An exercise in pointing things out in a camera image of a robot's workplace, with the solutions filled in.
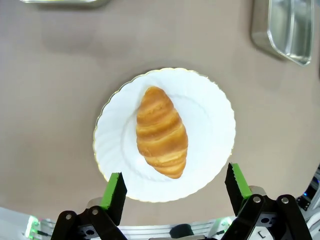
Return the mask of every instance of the bread roll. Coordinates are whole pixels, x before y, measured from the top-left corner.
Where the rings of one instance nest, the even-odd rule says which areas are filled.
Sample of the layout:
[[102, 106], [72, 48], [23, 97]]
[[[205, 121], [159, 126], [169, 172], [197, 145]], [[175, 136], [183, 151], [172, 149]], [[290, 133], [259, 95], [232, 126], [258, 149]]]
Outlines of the bread roll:
[[167, 94], [156, 86], [145, 92], [136, 116], [139, 153], [159, 173], [181, 177], [187, 158], [188, 136]]

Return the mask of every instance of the bolt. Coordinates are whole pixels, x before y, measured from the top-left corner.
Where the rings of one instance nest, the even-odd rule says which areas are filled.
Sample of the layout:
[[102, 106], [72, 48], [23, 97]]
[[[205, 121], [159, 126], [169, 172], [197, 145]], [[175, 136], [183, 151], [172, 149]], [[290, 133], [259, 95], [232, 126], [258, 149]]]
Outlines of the bolt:
[[289, 199], [284, 197], [281, 199], [281, 202], [283, 202], [284, 204], [287, 204], [289, 202]]
[[253, 198], [253, 201], [254, 201], [256, 204], [258, 204], [258, 203], [261, 202], [261, 199], [260, 199], [260, 197], [255, 196], [255, 197]]
[[92, 210], [92, 214], [93, 214], [93, 215], [97, 215], [97, 214], [98, 214], [98, 210], [97, 210], [97, 209], [93, 209], [93, 210]]

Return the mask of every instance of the round plate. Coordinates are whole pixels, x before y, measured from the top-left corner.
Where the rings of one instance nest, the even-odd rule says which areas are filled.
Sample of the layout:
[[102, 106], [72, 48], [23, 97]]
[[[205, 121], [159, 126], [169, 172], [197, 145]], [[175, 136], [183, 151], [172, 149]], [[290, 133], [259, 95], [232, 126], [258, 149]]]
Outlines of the round plate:
[[[137, 148], [137, 110], [151, 86], [163, 89], [188, 135], [186, 166], [171, 179], [148, 165]], [[152, 70], [115, 92], [103, 107], [93, 134], [99, 170], [108, 181], [122, 172], [127, 197], [168, 202], [187, 197], [214, 179], [234, 146], [236, 121], [225, 93], [206, 76], [184, 68]]]

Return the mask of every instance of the plate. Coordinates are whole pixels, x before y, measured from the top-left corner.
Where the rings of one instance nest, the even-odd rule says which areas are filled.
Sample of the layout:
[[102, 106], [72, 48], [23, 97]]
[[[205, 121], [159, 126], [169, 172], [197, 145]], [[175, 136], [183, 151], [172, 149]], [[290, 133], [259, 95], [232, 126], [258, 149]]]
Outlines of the plate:
[[[179, 179], [157, 172], [137, 148], [137, 110], [151, 86], [170, 97], [188, 135], [186, 166]], [[235, 135], [234, 111], [214, 82], [192, 70], [163, 68], [135, 77], [110, 97], [96, 123], [93, 150], [107, 181], [111, 173], [122, 172], [127, 197], [168, 202], [211, 182], [231, 155]]]

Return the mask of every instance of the robotic arm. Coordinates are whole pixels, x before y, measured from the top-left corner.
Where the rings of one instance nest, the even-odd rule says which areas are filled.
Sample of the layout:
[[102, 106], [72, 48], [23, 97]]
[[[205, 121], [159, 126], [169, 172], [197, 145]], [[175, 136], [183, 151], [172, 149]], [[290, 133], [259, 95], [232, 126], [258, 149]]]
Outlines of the robotic arm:
[[[256, 226], [266, 227], [274, 240], [312, 240], [293, 196], [281, 195], [277, 200], [272, 200], [267, 195], [252, 193], [236, 163], [229, 163], [225, 185], [237, 218], [222, 240], [247, 240]], [[51, 240], [89, 240], [98, 237], [101, 240], [127, 240], [117, 228], [126, 194], [122, 174], [113, 173], [101, 205], [87, 208], [79, 215], [74, 211], [63, 211]]]

